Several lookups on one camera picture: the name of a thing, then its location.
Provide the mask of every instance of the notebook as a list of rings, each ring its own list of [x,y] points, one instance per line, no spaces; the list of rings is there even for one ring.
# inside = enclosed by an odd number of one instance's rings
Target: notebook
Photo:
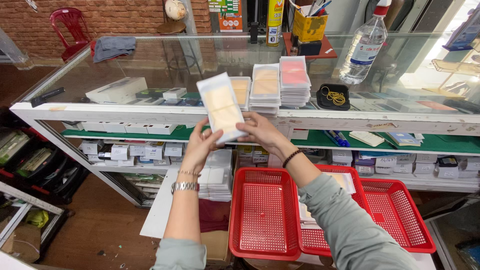
[[[399,146],[420,146],[420,142],[408,133],[387,132],[386,134]]]
[[[376,147],[385,141],[385,139],[366,131],[351,131],[349,136],[372,147]]]

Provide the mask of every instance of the plastic bottle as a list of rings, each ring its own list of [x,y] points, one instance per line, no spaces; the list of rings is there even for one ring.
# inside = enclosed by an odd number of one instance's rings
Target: plastic bottle
[[[355,31],[340,70],[340,79],[344,83],[356,85],[367,77],[373,60],[387,38],[384,17],[391,2],[392,0],[380,0],[373,12],[373,18]]]

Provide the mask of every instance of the hand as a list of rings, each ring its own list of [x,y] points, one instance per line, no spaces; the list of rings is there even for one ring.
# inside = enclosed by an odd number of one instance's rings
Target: hand
[[[212,130],[208,128],[202,132],[202,127],[207,123],[206,117],[197,123],[190,134],[181,170],[200,172],[204,168],[208,154],[216,148],[215,142],[223,135],[223,130],[212,134]]]
[[[255,142],[282,161],[298,150],[265,117],[253,111],[244,112],[243,117],[250,119],[245,120],[245,123],[237,123],[236,127],[249,135],[238,138],[239,142]]]

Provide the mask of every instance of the red plastic basket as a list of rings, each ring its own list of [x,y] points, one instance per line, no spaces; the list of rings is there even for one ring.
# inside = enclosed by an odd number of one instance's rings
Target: red plastic basket
[[[357,173],[357,170],[352,167],[346,166],[331,166],[331,165],[315,165],[318,169],[323,172],[339,172],[339,173],[350,173],[353,179],[353,185],[355,186],[356,193],[352,194],[352,199],[355,200],[358,205],[365,209],[367,213],[370,212],[370,208],[367,204],[367,198],[363,192],[360,177]],[[325,257],[331,257],[332,253],[330,252],[330,246],[327,244],[324,238],[323,230],[312,230],[312,229],[300,229],[299,230],[299,246],[303,253],[311,255],[319,255]]]
[[[361,180],[373,221],[408,252],[433,253],[435,244],[407,187],[398,180]]]
[[[228,245],[242,258],[300,257],[297,187],[284,169],[240,168],[235,172]]]

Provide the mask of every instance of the pen holder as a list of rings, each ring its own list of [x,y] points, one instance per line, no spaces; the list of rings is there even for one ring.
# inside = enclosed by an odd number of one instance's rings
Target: pen holder
[[[295,10],[293,17],[293,36],[299,36],[299,40],[317,41],[324,37],[325,26],[327,24],[328,13],[319,17],[305,17],[298,10]]]

